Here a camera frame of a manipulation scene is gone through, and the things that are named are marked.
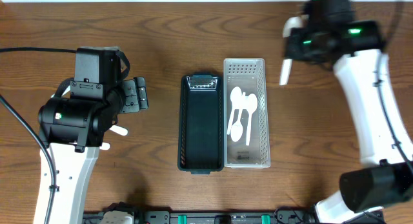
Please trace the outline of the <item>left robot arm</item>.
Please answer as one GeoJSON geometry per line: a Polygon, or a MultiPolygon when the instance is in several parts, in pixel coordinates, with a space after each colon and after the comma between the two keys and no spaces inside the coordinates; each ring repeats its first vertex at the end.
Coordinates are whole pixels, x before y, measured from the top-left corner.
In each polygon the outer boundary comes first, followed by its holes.
{"type": "Polygon", "coordinates": [[[75,75],[61,83],[38,113],[41,182],[34,223],[80,223],[88,183],[106,131],[125,136],[118,115],[149,107],[143,77],[127,79],[130,63],[119,47],[76,51],[75,75]]]}

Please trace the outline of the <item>clear plastic basket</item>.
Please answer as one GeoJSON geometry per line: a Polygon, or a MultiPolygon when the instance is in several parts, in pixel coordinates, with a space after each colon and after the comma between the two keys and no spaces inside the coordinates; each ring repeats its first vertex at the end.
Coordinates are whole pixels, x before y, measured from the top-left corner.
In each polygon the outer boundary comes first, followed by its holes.
{"type": "MultiPolygon", "coordinates": [[[[226,58],[223,61],[223,95],[225,166],[229,168],[268,168],[270,166],[270,138],[265,60],[262,58],[226,58]],[[246,95],[241,116],[243,134],[238,142],[233,142],[230,134],[227,135],[228,120],[232,109],[230,93],[234,87],[240,87],[242,93],[244,92],[246,95]],[[255,94],[257,97],[257,109],[252,115],[250,145],[246,146],[248,123],[246,101],[250,94],[255,94]]],[[[239,101],[233,124],[237,120],[238,112],[239,101]]]]}

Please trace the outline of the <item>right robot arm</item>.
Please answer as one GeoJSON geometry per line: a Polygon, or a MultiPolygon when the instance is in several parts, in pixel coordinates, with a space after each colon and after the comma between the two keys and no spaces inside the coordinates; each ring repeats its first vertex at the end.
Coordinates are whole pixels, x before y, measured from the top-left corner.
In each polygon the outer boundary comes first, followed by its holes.
{"type": "Polygon", "coordinates": [[[308,0],[284,25],[280,85],[292,63],[323,66],[341,85],[359,144],[362,169],[339,179],[339,190],[317,202],[305,223],[378,222],[378,212],[412,199],[412,140],[394,97],[385,52],[388,38],[375,21],[356,21],[350,0],[308,0]]]}

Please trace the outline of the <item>white spoon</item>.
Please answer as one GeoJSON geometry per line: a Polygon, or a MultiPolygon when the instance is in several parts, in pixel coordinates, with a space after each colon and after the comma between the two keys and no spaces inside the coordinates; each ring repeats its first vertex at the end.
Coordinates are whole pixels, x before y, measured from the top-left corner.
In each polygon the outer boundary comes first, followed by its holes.
{"type": "Polygon", "coordinates": [[[238,108],[238,101],[241,96],[242,96],[241,88],[234,87],[230,93],[230,101],[232,103],[232,109],[231,109],[230,117],[228,120],[227,135],[231,133],[235,110],[238,108]]]}
{"type": "Polygon", "coordinates": [[[232,130],[230,133],[230,137],[233,142],[238,142],[243,134],[243,126],[241,124],[241,116],[243,113],[244,103],[245,103],[245,93],[243,92],[241,95],[241,99],[239,100],[239,112],[236,122],[232,125],[232,130]]]}
{"type": "MultiPolygon", "coordinates": [[[[283,38],[287,39],[291,35],[291,30],[293,28],[301,28],[302,27],[302,20],[300,17],[291,17],[289,18],[283,28],[283,38]]],[[[283,64],[281,67],[279,85],[284,86],[288,83],[290,71],[292,68],[292,60],[289,58],[284,58],[283,64]]]]}
{"type": "Polygon", "coordinates": [[[257,97],[255,94],[250,94],[246,101],[246,110],[248,112],[248,123],[247,123],[247,133],[246,133],[246,146],[250,145],[250,136],[252,128],[252,115],[257,109],[257,97]]]}

